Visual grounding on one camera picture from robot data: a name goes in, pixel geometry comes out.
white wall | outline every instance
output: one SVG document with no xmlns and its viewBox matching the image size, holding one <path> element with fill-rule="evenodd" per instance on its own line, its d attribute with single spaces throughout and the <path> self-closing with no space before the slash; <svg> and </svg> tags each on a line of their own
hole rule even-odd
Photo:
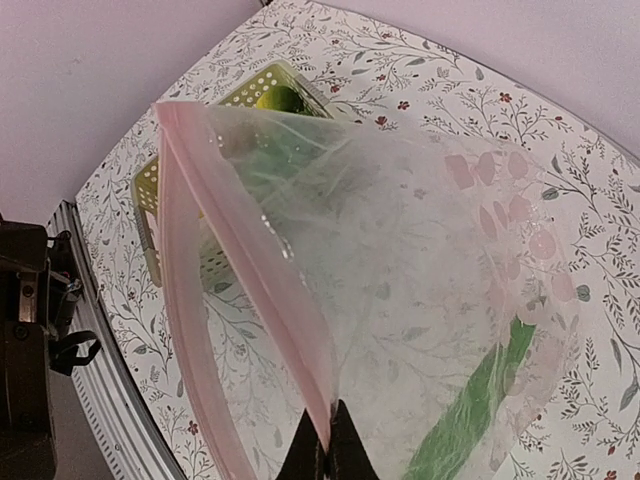
<svg viewBox="0 0 640 480">
<path fill-rule="evenodd" d="M 259 0 L 0 0 L 0 212 L 46 222 Z"/>
<path fill-rule="evenodd" d="M 640 156 L 638 0 L 320 0 L 442 43 Z"/>
</svg>

transparent plastic bag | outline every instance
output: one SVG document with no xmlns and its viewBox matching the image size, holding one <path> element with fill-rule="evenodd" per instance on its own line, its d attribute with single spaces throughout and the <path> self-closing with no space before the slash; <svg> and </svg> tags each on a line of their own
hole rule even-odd
<svg viewBox="0 0 640 480">
<path fill-rule="evenodd" d="M 277 475 L 299 420 L 286 405 L 307 409 L 328 448 L 338 399 L 381 480 L 490 476 L 550 398 L 578 326 L 527 152 L 257 109 L 156 112 L 167 313 L 222 477 Z M 224 318 L 235 277 L 201 281 L 211 245 L 256 317 Z M 216 368 L 236 321 L 266 331 L 250 348 L 273 378 L 251 394 L 268 407 L 240 405 Z"/>
</svg>

table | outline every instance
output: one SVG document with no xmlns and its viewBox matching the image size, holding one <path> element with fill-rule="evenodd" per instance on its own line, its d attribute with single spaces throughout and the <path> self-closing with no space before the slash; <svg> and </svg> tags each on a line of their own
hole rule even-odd
<svg viewBox="0 0 640 480">
<path fill-rule="evenodd" d="M 546 162 L 543 199 L 561 220 L 558 234 L 583 302 L 582 338 L 575 368 L 496 478 L 640 478 L 637 159 L 562 108 L 444 46 L 301 1 L 261 10 L 163 98 L 215 103 L 278 59 L 355 121 L 382 131 L 418 125 L 497 137 Z M 156 138 L 147 112 L 91 176 L 77 204 L 111 328 L 149 411 L 186 476 L 213 479 L 218 475 L 184 392 L 161 292 L 150 281 L 133 216 L 130 182 L 157 153 Z M 243 352 L 229 355 L 249 368 Z M 277 428 L 269 448 L 288 448 Z M 260 445 L 253 453 L 261 471 L 277 470 Z"/>
</svg>

